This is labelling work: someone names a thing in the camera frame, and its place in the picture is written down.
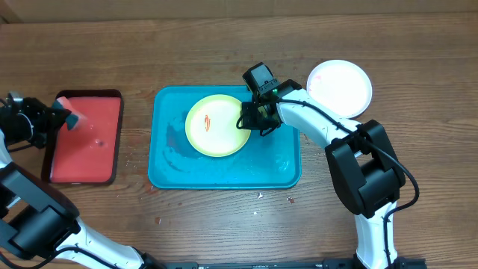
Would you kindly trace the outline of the yellow round plate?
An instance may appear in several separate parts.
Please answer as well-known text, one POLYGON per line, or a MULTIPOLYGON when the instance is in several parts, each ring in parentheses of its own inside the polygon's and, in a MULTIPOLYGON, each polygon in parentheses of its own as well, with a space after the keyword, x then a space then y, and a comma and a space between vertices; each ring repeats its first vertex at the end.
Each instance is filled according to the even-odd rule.
POLYGON ((185 134, 190 145, 210 157, 226 157, 241 149, 251 131, 238 129, 241 101, 215 94, 200 99, 188 112, 185 134))

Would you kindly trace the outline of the white round plate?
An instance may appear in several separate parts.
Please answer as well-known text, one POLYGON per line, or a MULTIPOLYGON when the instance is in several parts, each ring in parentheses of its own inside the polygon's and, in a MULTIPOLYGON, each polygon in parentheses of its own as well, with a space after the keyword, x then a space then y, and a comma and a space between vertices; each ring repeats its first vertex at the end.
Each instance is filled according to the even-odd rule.
POLYGON ((306 90, 321 105, 349 119, 365 112, 373 97, 367 73, 345 60, 318 64, 308 76, 306 90))

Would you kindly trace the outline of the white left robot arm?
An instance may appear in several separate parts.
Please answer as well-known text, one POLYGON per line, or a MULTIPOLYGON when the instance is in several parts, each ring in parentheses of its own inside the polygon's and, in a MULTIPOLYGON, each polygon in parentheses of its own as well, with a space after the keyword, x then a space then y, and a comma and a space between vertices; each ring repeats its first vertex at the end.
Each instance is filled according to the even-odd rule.
POLYGON ((1 222, 1 248, 21 259, 66 259, 88 268, 147 268, 146 254, 118 244, 86 225, 60 191, 16 164, 13 145, 43 148, 58 129, 78 128, 84 116, 66 99, 52 106, 9 93, 1 100, 1 216, 18 201, 26 207, 1 222))

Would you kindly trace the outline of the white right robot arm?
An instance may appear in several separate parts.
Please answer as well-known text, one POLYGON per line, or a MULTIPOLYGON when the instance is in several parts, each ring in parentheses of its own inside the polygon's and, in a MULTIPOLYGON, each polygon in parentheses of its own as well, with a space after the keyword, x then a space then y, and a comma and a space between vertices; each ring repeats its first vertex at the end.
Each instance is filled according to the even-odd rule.
POLYGON ((292 126, 324 149, 335 193, 355 216, 358 265, 392 268, 398 257, 393 214, 405 176, 383 126, 340 117, 304 89, 278 93, 243 102, 237 128, 265 136, 280 125, 292 126))

